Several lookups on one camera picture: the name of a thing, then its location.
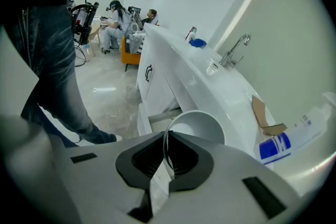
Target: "faucet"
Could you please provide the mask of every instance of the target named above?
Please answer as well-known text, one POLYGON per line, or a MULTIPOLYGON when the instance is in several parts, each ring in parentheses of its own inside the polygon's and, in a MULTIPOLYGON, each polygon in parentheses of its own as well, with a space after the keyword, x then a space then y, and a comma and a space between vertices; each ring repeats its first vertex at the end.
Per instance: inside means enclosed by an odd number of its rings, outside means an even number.
POLYGON ((235 66, 236 64, 238 64, 238 62, 240 60, 242 60, 242 58, 244 56, 242 56, 238 61, 234 61, 232 60, 232 56, 233 56, 233 53, 235 52, 235 50, 238 48, 239 44, 242 43, 242 41, 244 40, 244 45, 247 46, 249 41, 251 39, 251 35, 250 34, 244 34, 240 37, 240 39, 237 41, 237 43, 233 46, 233 48, 228 51, 224 57, 221 59, 221 61, 219 62, 220 65, 222 66, 226 66, 227 64, 233 64, 233 66, 235 66))

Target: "zipper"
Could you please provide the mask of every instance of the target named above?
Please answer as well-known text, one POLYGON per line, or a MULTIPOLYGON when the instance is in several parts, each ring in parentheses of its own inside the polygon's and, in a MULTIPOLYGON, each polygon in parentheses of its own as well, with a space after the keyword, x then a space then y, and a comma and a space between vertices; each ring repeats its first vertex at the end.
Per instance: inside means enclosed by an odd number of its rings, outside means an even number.
POLYGON ((30 68, 32 68, 32 63, 31 63, 31 58, 30 58, 30 51, 29 51, 29 40, 28 40, 28 25, 27 25, 27 14, 28 14, 28 8, 22 10, 22 24, 23 24, 23 41, 24 41, 24 50, 26 51, 27 54, 27 60, 28 60, 28 65, 30 68))
POLYGON ((22 10, 22 22, 23 22, 23 30, 24 30, 24 33, 25 33, 25 38, 27 39, 26 9, 22 10))

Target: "jeans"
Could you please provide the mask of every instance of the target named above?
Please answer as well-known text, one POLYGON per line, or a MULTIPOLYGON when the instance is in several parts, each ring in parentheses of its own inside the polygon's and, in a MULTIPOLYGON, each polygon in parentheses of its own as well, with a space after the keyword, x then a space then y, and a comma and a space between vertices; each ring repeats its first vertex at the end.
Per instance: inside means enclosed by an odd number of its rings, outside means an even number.
POLYGON ((13 45, 39 78, 21 116, 59 136, 65 147, 76 146, 44 115, 49 111, 68 130, 94 144, 115 142, 116 136, 99 130, 81 99, 75 74, 75 47, 71 16, 62 6, 30 7, 4 21, 13 45))
POLYGON ((121 39, 124 36, 124 32, 118 28, 106 27, 103 31, 103 44, 102 48, 105 50, 110 49, 110 43, 114 47, 114 39, 121 39))

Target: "orange chair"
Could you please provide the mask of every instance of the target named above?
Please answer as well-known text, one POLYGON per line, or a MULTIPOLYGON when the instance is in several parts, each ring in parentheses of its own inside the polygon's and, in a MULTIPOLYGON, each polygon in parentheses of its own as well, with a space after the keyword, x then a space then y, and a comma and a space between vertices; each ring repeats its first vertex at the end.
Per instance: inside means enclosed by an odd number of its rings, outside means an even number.
POLYGON ((127 71, 128 65, 139 65, 141 54, 130 54, 125 52, 125 37, 121 38, 121 62, 126 64, 125 72, 127 71))

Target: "tiled floor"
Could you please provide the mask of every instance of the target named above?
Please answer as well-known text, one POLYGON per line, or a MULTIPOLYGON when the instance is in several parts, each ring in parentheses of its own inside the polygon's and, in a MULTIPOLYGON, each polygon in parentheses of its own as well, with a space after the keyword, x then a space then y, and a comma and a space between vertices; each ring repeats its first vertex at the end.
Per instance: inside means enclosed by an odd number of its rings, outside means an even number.
MULTIPOLYGON (((93 42, 96 56, 81 67, 76 67, 76 76, 84 105, 94 124, 107 133, 121 135, 124 138, 138 136, 138 107, 141 103, 139 91, 135 89, 137 66, 125 65, 120 61, 120 53, 103 55, 98 42, 93 42)), ((78 141, 78 135, 67 130, 48 112, 45 112, 52 123, 70 140, 78 141)), ((81 141, 78 145, 90 145, 81 141)))

